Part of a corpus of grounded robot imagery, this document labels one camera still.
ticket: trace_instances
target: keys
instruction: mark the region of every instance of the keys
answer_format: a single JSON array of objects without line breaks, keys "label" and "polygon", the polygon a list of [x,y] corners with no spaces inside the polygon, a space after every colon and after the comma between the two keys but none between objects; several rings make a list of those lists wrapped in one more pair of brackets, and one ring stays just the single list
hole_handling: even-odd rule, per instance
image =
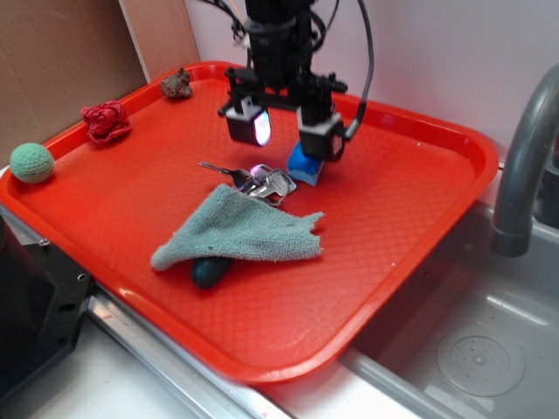
[{"label": "keys", "polygon": [[200,166],[228,175],[236,189],[272,206],[280,205],[287,195],[297,189],[297,185],[286,172],[278,168],[272,169],[265,164],[254,166],[250,171],[242,168],[229,170],[205,161],[200,161]]},{"label": "keys", "polygon": [[249,172],[248,170],[243,170],[241,168],[237,170],[229,170],[228,168],[219,168],[218,166],[214,166],[213,164],[209,164],[205,161],[200,161],[199,164],[203,168],[215,170],[222,175],[228,175],[233,180],[233,185],[235,185],[235,188],[237,188],[238,190],[243,190],[251,183],[253,178],[251,172]]}]

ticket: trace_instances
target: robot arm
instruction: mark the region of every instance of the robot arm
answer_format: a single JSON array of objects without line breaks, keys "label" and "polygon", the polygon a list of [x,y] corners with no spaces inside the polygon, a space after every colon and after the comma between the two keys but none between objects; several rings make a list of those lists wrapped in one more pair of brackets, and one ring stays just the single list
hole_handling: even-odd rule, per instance
[{"label": "robot arm", "polygon": [[[321,77],[311,72],[313,53],[320,48],[327,31],[311,11],[314,0],[245,0],[248,19],[243,32],[250,39],[250,59],[246,68],[227,71],[231,99],[219,111],[227,119],[233,140],[266,144],[268,139],[259,136],[257,127],[269,121],[267,108],[290,109],[298,114],[303,154],[325,161],[340,160],[345,142],[361,124],[372,79],[369,19],[363,1],[358,2],[371,60],[362,103],[356,118],[345,128],[335,111],[332,92],[345,93],[347,85],[336,80],[333,73]],[[313,24],[320,36],[313,32]],[[270,128],[263,131],[270,133]]]}]

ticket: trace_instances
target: sink faucet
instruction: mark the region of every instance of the sink faucet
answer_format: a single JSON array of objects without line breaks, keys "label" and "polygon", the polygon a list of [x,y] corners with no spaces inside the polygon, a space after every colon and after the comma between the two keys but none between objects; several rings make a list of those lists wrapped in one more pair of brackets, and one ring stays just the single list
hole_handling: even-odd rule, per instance
[{"label": "sink faucet", "polygon": [[508,152],[491,223],[491,248],[507,257],[528,250],[535,219],[559,228],[559,65],[536,87]]}]

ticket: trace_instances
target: purple light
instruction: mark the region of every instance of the purple light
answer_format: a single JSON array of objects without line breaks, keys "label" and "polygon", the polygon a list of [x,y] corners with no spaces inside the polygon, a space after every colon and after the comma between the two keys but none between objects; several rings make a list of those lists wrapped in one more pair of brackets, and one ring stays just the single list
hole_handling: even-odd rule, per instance
[{"label": "purple light", "polygon": [[254,136],[260,146],[265,146],[270,140],[272,135],[272,128],[270,127],[270,115],[268,111],[262,112],[257,116],[253,122]]}]

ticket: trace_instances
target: red fabric toy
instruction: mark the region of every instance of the red fabric toy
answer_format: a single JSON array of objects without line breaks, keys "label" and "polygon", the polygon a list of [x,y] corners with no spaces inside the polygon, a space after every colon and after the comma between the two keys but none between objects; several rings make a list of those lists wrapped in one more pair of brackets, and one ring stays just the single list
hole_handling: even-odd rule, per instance
[{"label": "red fabric toy", "polygon": [[118,100],[84,107],[81,117],[87,124],[87,137],[98,143],[114,140],[132,129],[126,109]]}]

